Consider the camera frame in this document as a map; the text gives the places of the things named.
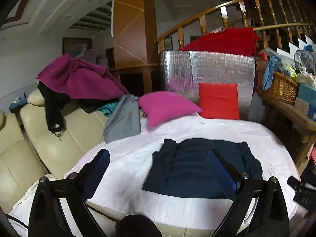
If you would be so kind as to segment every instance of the wicker basket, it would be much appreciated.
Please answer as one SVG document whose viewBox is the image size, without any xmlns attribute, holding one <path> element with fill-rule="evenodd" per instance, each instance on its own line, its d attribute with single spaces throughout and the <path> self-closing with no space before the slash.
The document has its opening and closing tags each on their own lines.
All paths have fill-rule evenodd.
<svg viewBox="0 0 316 237">
<path fill-rule="evenodd" d="M 298 93 L 299 84 L 284 76 L 280 72 L 274 72 L 273 81 L 271 87 L 264 91 L 262 88 L 262 78 L 265 72 L 265 68 L 257 68 L 258 74 L 258 87 L 257 89 L 267 96 L 274 97 L 282 102 L 294 105 L 295 99 Z"/>
</svg>

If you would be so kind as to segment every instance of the metal bolt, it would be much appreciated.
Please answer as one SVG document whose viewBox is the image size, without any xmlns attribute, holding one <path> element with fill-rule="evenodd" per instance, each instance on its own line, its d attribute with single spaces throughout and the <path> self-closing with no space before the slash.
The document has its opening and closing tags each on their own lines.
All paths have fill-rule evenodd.
<svg viewBox="0 0 316 237">
<path fill-rule="evenodd" d="M 78 175 L 78 173 L 72 172 L 72 173 L 69 174 L 68 177 L 69 177 L 70 179 L 75 179 L 75 178 L 77 177 L 77 175 Z"/>
<path fill-rule="evenodd" d="M 241 177 L 244 179 L 248 179 L 249 175 L 247 173 L 243 172 L 243 173 L 241 173 Z"/>
<path fill-rule="evenodd" d="M 271 181 L 274 182 L 274 183 L 277 183 L 277 182 L 278 182 L 278 179 L 277 179 L 276 177 L 272 176 L 272 177 L 271 177 Z"/>
<path fill-rule="evenodd" d="M 44 183 L 46 180 L 47 180 L 47 177 L 46 177 L 46 176 L 41 176 L 39 181 L 40 181 L 41 183 Z"/>
</svg>

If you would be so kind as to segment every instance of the pink pillow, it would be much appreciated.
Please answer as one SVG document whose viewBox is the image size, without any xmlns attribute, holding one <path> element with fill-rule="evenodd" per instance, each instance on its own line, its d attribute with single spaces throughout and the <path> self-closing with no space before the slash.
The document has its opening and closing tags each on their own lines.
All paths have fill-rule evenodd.
<svg viewBox="0 0 316 237">
<path fill-rule="evenodd" d="M 179 118 L 203 110 L 187 98 L 167 91 L 151 92 L 138 100 L 148 117 L 148 126 L 153 127 L 167 119 Z"/>
</svg>

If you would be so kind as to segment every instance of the cream leather sofa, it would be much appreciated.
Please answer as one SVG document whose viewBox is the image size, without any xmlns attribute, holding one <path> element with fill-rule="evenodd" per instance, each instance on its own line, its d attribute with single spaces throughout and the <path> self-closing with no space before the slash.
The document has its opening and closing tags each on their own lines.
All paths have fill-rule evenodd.
<svg viewBox="0 0 316 237">
<path fill-rule="evenodd" d="M 0 111 L 0 205 L 5 213 L 41 176 L 44 167 L 23 138 L 15 114 Z"/>
<path fill-rule="evenodd" d="M 93 147 L 103 141 L 103 130 L 108 117 L 101 111 L 87 114 L 74 102 L 62 110 L 66 130 L 61 137 L 48 131 L 45 117 L 45 100 L 38 89 L 20 110 L 20 116 L 38 156 L 56 178 L 63 179 Z"/>
</svg>

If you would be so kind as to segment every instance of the white bed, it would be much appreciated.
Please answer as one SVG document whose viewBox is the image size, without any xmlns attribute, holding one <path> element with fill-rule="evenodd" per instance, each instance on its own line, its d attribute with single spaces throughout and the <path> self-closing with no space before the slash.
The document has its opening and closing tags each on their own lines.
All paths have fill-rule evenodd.
<svg viewBox="0 0 316 237">
<path fill-rule="evenodd" d="M 246 141 L 254 157 L 261 162 L 263 179 L 271 176 L 279 179 L 289 218 L 295 214 L 294 190 L 287 185 L 287 179 L 291 175 L 299 179 L 299 175 L 284 145 L 266 127 L 248 121 L 204 119 L 198 114 L 174 119 L 153 129 L 147 129 L 145 124 L 146 120 L 142 121 L 142 132 L 137 136 L 94 147 L 70 171 L 78 172 L 101 148 L 110 152 L 110 165 L 90 202 L 124 215 L 143 214 L 154 222 L 170 226 L 216 229 L 232 204 L 230 200 L 178 198 L 142 190 L 151 169 L 152 153 L 160 150 L 164 139 L 180 142 L 202 137 Z M 254 204 L 255 199 L 244 225 L 251 220 Z"/>
</svg>

